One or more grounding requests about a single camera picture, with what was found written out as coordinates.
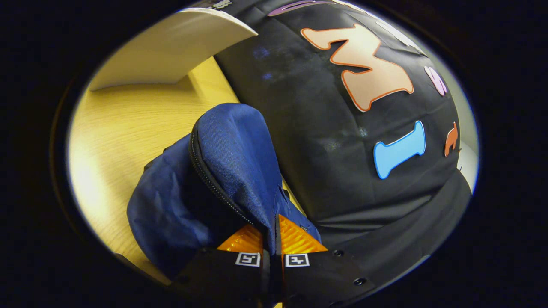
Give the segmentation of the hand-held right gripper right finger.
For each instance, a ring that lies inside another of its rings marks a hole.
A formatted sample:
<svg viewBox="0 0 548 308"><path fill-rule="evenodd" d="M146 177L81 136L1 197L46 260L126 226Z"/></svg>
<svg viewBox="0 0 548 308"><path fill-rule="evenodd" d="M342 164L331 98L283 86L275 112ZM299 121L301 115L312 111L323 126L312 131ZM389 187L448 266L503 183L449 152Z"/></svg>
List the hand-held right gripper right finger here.
<svg viewBox="0 0 548 308"><path fill-rule="evenodd" d="M283 308L343 308L375 288L350 253L329 250L278 215Z"/></svg>

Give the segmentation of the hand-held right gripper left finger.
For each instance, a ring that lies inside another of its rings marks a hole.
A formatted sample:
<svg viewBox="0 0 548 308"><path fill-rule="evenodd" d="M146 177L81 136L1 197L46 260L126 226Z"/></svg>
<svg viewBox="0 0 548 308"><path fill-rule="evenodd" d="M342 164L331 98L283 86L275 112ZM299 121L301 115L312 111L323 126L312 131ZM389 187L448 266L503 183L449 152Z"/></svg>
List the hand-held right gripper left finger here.
<svg viewBox="0 0 548 308"><path fill-rule="evenodd" d="M171 289L192 308L261 308L270 277L262 233L246 225L217 248L198 249Z"/></svg>

